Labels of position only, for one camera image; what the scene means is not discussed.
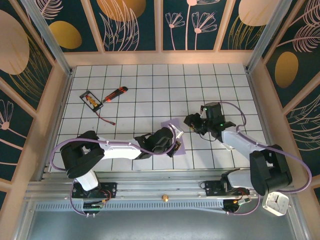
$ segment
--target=white clock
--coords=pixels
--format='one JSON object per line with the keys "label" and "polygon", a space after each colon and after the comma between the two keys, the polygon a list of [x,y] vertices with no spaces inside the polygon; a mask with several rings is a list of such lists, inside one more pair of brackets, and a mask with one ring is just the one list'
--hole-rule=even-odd
{"label": "white clock", "polygon": [[281,192],[273,191],[264,196],[262,207],[276,216],[286,214],[289,206],[289,198]]}

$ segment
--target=grid mat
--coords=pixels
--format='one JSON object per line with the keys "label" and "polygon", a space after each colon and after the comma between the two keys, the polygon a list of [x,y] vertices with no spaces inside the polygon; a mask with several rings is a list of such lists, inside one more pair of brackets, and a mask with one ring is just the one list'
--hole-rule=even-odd
{"label": "grid mat", "polygon": [[[105,103],[98,111],[102,121],[80,99],[90,90],[98,99],[119,87],[128,91]],[[213,101],[228,101],[240,107],[247,118],[245,131],[265,143],[257,109],[242,64],[147,64],[78,66],[64,110],[56,144],[94,130],[105,139],[129,140],[161,128],[161,122],[179,119],[184,130],[186,154],[149,159],[126,158],[100,161],[97,172],[136,170],[230,169],[248,168],[249,161],[235,149],[229,151],[207,133],[202,139],[183,121],[200,106]],[[222,104],[226,121],[243,124],[237,109]],[[64,168],[60,153],[54,163]]]}

